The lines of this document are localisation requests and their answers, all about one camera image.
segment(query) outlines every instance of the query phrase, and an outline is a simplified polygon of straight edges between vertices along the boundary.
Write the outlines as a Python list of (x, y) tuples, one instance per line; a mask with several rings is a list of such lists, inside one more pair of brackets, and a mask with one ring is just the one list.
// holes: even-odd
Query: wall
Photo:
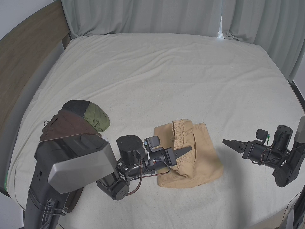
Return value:
[[(0, 39), (24, 19), (53, 0), (0, 0)], [(54, 56), (57, 60), (63, 51)], [(23, 226), (23, 211), (9, 197), (0, 193), (0, 229)]]
[(303, 55), (303, 59), (293, 81), (305, 99), (305, 54)]

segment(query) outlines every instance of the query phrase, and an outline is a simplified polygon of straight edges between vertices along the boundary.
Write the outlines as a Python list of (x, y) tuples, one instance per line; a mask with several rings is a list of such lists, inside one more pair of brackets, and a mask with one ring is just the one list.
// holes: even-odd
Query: bed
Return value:
[(222, 144), (223, 139), (253, 140), (259, 128), (273, 136), (280, 124), (295, 131), (304, 115), (260, 46), (197, 35), (96, 35), (67, 45), (20, 121), (7, 189), (22, 208), (43, 123), (70, 99), (89, 100), (108, 114), (111, 126), (103, 135), (117, 159), (121, 135), (144, 139), (154, 127), (175, 119), (204, 122), (224, 174), (190, 189), (161, 188), (155, 178), (143, 180), (139, 191), (122, 201), (111, 200), (92, 183), (74, 210), (60, 218), (64, 228), (246, 228), (286, 207), (305, 183), (302, 166), (295, 181), (279, 188), (272, 169), (253, 165)]

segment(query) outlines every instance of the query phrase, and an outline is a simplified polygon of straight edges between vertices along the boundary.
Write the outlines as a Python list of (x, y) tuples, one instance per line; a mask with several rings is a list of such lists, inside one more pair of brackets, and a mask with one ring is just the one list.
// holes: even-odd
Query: beige pants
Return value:
[(223, 165), (213, 147), (204, 123), (193, 125), (191, 120), (175, 120), (154, 129), (163, 148), (192, 150), (177, 159), (171, 172), (158, 176), (161, 187), (188, 188), (213, 181), (223, 174)]

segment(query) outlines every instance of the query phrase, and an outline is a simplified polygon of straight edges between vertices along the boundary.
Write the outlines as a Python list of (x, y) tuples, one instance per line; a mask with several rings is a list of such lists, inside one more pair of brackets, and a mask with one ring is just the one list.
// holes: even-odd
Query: curtain fold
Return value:
[(305, 0), (223, 0), (222, 32), (260, 45), (292, 81), (305, 50)]
[(72, 38), (156, 32), (217, 37), (222, 0), (62, 0)]

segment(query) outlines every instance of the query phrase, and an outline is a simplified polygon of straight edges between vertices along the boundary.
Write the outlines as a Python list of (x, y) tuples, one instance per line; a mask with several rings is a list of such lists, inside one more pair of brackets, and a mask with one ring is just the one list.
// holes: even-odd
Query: bed frame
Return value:
[(22, 117), (71, 40), (60, 0), (37, 11), (0, 40), (0, 192)]

